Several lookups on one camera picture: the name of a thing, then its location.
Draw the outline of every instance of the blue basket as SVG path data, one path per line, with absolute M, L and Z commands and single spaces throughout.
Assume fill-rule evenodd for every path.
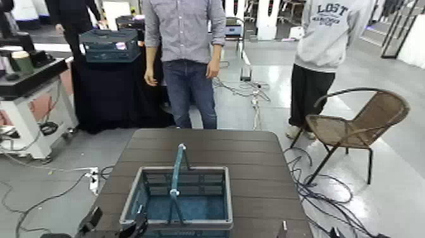
M 80 35 L 89 63 L 129 63 L 140 55 L 137 31 L 93 29 Z
M 191 167 L 185 149 L 179 146 L 174 167 L 139 169 L 121 214 L 123 229 L 145 206 L 149 228 L 144 237 L 229 237 L 233 228 L 229 171 Z

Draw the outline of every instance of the cup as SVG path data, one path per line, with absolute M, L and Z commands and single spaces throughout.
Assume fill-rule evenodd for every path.
M 30 54 L 26 51 L 16 51 L 12 53 L 12 58 L 18 64 L 23 75 L 29 75 L 34 72 L 34 67 L 30 59 Z

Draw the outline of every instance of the table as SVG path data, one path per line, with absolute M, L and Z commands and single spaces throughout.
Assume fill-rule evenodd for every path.
M 98 133 L 111 128 L 149 128 L 174 125 L 171 114 L 164 112 L 163 89 L 145 83 L 145 47 L 131 63 L 72 63 L 75 111 L 79 128 Z M 163 78 L 157 55 L 154 76 Z
M 48 65 L 36 68 L 33 74 L 22 76 L 19 80 L 6 81 L 0 78 L 1 108 L 20 136 L 19 139 L 2 141 L 3 148 L 20 156 L 30 154 L 34 159 L 46 159 L 52 152 L 52 144 L 69 128 L 77 126 L 71 102 L 59 77 L 59 74 L 67 69 L 64 59 L 56 59 Z M 54 108 L 59 111 L 61 119 L 57 131 L 48 136 L 42 134 L 28 107 L 29 102 L 45 93 L 50 93 L 53 100 L 57 98 L 58 102 Z
M 104 215 L 91 237 L 114 237 L 139 167 L 172 166 L 182 142 L 193 166 L 229 168 L 235 224 L 232 238 L 275 238 L 283 220 L 288 238 L 312 238 L 276 135 L 186 129 L 134 133 L 94 203 Z

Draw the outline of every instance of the blue jeans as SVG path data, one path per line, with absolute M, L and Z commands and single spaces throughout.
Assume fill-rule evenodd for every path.
M 192 128 L 190 95 L 200 111 L 204 129 L 217 129 L 213 82 L 205 74 L 207 65 L 189 60 L 163 63 L 164 79 L 177 127 Z

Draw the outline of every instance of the metal chair frame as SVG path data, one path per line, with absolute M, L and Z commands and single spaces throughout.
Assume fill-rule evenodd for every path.
M 372 167 L 373 167 L 373 155 L 374 152 L 372 150 L 372 148 L 370 147 L 371 144 L 373 144 L 379 137 L 382 136 L 382 134 L 384 134 L 390 127 L 400 123 L 402 120 L 404 120 L 404 118 L 407 116 L 407 114 L 409 114 L 410 111 L 410 107 L 408 102 L 401 96 L 399 96 L 398 94 L 391 92 L 391 91 L 386 91 L 386 90 L 382 90 L 382 89 L 375 89 L 375 88 L 369 88 L 369 87 L 359 87 L 359 88 L 354 88 L 354 89 L 347 89 L 347 90 L 343 90 L 343 91 L 338 91 L 332 94 L 328 94 L 325 95 L 321 98 L 319 98 L 316 103 L 314 104 L 315 107 L 317 107 L 319 105 L 319 103 L 321 103 L 323 100 L 329 98 L 329 97 L 333 97 L 333 96 L 337 96 L 340 94 L 344 94 L 344 93 L 348 93 L 348 92 L 359 92 L 359 91 L 374 91 L 376 92 L 375 95 L 370 99 L 370 101 L 363 107 L 363 109 L 359 112 L 359 114 L 357 114 L 357 116 L 353 119 L 353 120 L 345 120 L 341 118 L 341 121 L 345 122 L 346 124 L 346 128 L 348 128 L 348 122 L 354 122 L 363 112 L 364 110 L 369 106 L 369 104 L 373 101 L 374 97 L 376 97 L 378 94 L 389 94 L 395 98 L 397 98 L 398 100 L 400 100 L 400 102 L 402 102 L 403 107 L 400 108 L 400 112 L 397 113 L 397 115 L 395 115 L 392 120 L 390 120 L 389 122 L 387 122 L 386 124 L 382 125 L 382 126 L 378 126 L 378 127 L 373 127 L 373 128 L 360 128 L 358 130 L 354 130 L 351 133 L 348 133 L 348 131 L 346 132 L 345 136 L 342 137 L 337 143 L 326 143 L 325 141 L 321 141 L 321 143 L 323 144 L 324 148 L 326 149 L 326 151 L 328 152 L 328 154 L 325 156 L 324 160 L 320 163 L 320 165 L 318 166 L 318 168 L 316 169 L 316 171 L 314 171 L 314 173 L 310 176 L 307 185 L 310 185 L 312 183 L 312 181 L 317 177 L 317 175 L 319 174 L 319 172 L 322 170 L 323 166 L 328 162 L 328 160 L 331 158 L 332 154 L 335 153 L 335 151 L 341 147 L 341 145 L 350 137 L 356 136 L 360 141 L 362 141 L 364 146 L 354 146 L 354 147 L 350 147 L 347 146 L 345 147 L 345 154 L 349 154 L 349 148 L 356 148 L 356 149 L 367 149 L 369 151 L 369 166 L 368 166 L 368 170 L 367 170 L 367 184 L 371 184 L 372 181 Z M 309 118 L 313 117 L 313 116 L 317 116 L 317 117 L 321 117 L 321 118 L 326 118 L 326 116 L 319 116 L 319 115 L 308 115 L 306 117 L 306 121 L 307 123 L 310 125 L 309 123 Z M 301 133 L 305 130 L 305 127 L 301 128 L 301 130 L 298 132 L 297 136 L 295 137 L 295 139 L 293 140 L 292 144 L 291 144 L 291 148 L 293 148 L 295 146 L 295 144 L 297 143 L 299 137 L 301 136 Z M 359 136 L 360 134 L 364 134 L 365 132 L 370 132 L 370 131 L 377 131 L 377 135 L 372 141 L 365 141 L 361 136 Z

